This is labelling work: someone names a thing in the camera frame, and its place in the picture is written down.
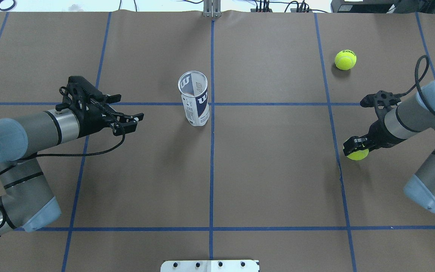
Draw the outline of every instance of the tennis ball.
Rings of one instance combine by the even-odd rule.
[[[341,70],[349,70],[355,66],[357,56],[352,50],[342,50],[335,57],[335,66]]]
[[[354,153],[351,153],[347,156],[347,158],[354,160],[354,161],[359,161],[359,160],[363,160],[365,157],[367,157],[369,151],[368,149],[366,150],[357,150]]]

